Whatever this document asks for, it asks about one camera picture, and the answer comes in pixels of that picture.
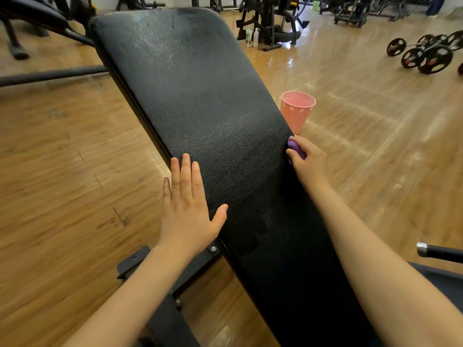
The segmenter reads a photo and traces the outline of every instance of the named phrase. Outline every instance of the black handle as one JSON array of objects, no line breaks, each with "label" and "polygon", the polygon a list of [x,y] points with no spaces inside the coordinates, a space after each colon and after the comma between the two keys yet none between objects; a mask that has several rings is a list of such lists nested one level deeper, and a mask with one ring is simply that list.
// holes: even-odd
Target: black handle
[{"label": "black handle", "polygon": [[463,250],[442,246],[427,245],[422,242],[416,244],[420,257],[437,258],[450,262],[463,263]]}]

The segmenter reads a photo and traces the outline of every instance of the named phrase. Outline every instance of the left hand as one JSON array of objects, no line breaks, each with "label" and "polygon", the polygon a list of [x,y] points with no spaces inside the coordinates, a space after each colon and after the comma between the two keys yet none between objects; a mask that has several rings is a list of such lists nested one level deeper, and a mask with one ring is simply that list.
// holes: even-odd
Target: left hand
[{"label": "left hand", "polygon": [[163,213],[158,246],[175,249],[191,260],[218,235],[227,219],[228,205],[221,205],[209,221],[204,186],[198,162],[190,165],[190,156],[182,157],[182,170],[177,158],[170,160],[172,189],[164,178]]}]

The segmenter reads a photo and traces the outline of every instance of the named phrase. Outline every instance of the water bottle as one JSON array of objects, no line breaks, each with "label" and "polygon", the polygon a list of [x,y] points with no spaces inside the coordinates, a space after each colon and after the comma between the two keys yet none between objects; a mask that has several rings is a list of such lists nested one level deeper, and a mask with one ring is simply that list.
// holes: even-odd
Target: water bottle
[{"label": "water bottle", "polygon": [[251,27],[247,28],[246,30],[246,46],[252,46],[252,30]]},{"label": "water bottle", "polygon": [[258,46],[259,46],[259,28],[256,28],[256,30],[254,30],[254,41],[253,41],[253,45],[254,45],[254,47],[258,47]]}]

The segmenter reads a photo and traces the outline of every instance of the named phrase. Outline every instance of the pink paper cup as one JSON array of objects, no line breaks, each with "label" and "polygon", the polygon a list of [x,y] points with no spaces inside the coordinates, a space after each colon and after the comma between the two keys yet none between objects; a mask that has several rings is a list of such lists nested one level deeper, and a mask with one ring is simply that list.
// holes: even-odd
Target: pink paper cup
[{"label": "pink paper cup", "polygon": [[286,91],[281,95],[280,111],[294,135],[302,131],[316,102],[312,96],[298,91]]}]

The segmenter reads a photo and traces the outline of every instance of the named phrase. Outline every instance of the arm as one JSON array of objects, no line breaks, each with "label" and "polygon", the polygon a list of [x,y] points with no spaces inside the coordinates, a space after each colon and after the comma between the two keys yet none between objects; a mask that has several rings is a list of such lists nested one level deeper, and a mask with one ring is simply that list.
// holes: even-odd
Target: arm
[{"label": "arm", "polygon": [[463,315],[373,233],[331,188],[326,155],[299,136],[288,150],[365,314],[387,346],[463,346]]},{"label": "arm", "polygon": [[65,347],[132,346],[183,269],[217,237],[228,206],[220,206],[209,221],[199,164],[190,166],[184,154],[182,169],[177,158],[172,158],[171,169],[172,190],[164,179],[158,244]]}]

